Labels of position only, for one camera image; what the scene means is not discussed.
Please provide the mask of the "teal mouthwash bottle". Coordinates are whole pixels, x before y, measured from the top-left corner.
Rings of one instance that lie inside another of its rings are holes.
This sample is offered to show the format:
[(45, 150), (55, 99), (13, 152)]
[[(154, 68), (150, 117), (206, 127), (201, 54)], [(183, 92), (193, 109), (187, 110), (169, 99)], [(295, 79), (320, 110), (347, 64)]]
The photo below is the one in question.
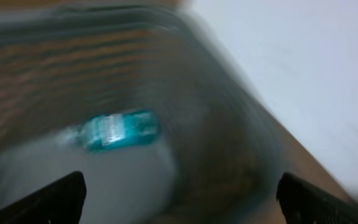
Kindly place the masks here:
[(102, 114), (83, 123), (77, 141), (90, 151), (147, 145), (160, 136), (157, 115), (150, 110)]

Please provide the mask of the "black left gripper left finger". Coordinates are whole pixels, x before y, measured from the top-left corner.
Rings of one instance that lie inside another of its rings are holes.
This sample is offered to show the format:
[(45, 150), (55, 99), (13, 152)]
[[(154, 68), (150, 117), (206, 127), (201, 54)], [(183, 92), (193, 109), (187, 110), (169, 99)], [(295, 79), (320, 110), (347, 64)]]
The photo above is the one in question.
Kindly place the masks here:
[(79, 224), (86, 192), (83, 173), (72, 172), (0, 209), (0, 224)]

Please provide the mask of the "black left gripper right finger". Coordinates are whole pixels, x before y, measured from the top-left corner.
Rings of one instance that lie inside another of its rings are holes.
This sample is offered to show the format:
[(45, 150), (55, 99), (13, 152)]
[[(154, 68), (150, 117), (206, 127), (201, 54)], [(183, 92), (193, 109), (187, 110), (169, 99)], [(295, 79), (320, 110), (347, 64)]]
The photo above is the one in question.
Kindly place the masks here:
[(358, 224), (358, 209), (288, 172), (276, 199), (288, 224)]

